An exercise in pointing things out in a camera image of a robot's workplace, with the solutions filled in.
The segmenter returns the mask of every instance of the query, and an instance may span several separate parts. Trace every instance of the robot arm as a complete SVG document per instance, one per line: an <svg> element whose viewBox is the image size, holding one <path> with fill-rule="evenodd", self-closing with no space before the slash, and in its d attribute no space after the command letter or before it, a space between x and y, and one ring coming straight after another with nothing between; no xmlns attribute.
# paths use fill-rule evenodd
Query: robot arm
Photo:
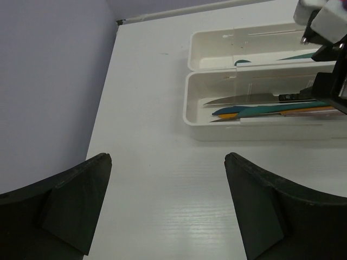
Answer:
<svg viewBox="0 0 347 260"><path fill-rule="evenodd" d="M336 61L332 73L318 73L312 96L347 114L347 0L300 0L294 20L305 25L302 44L322 47L315 61Z"/></svg>

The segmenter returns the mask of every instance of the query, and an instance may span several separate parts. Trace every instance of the gray wall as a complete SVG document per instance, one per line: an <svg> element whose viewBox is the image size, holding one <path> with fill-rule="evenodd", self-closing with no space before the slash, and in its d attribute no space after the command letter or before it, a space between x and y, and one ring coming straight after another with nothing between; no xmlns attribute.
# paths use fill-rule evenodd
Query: gray wall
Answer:
<svg viewBox="0 0 347 260"><path fill-rule="evenodd" d="M0 194L85 160L116 29L106 0L0 1Z"/></svg>
<svg viewBox="0 0 347 260"><path fill-rule="evenodd" d="M223 2L223 0L107 0L116 18L125 19L196 5Z"/></svg>

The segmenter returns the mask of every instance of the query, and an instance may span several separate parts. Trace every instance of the white tabletop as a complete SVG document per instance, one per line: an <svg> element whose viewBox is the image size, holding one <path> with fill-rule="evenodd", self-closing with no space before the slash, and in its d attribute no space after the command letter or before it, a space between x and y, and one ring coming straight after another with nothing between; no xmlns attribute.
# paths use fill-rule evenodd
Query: white tabletop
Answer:
<svg viewBox="0 0 347 260"><path fill-rule="evenodd" d="M293 21L297 0L119 28L88 157L112 175L86 259L246 259L224 169L237 152L316 190L347 196L347 141L199 142L182 111L190 35Z"/></svg>

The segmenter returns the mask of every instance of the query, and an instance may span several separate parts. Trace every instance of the white trim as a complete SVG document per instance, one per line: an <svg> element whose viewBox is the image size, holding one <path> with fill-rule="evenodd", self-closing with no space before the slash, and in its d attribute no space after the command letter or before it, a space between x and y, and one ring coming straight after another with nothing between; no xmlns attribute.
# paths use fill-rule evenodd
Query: white trim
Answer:
<svg viewBox="0 0 347 260"><path fill-rule="evenodd" d="M240 5L255 4L255 3L262 3L262 2L269 2L269 1L274 1L274 0L228 0L224 2L204 4L204 5L192 6L192 7L164 11L164 12L157 12L154 14L144 14L144 15L132 17L129 19L125 19L124 24L138 23L138 22L167 18L172 16L187 15L187 14L193 14L196 12L206 12L206 11L211 11L216 9L238 7Z"/></svg>

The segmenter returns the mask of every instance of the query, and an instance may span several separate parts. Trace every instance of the white table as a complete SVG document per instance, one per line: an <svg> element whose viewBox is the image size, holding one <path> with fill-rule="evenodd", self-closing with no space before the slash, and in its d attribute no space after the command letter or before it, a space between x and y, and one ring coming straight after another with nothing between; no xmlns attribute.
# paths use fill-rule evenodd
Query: white table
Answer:
<svg viewBox="0 0 347 260"><path fill-rule="evenodd" d="M198 142L185 128L190 35L292 21L297 0L122 25L88 157L112 175L94 236L95 260L246 259L224 170L237 152L316 190L347 196L347 141Z"/></svg>

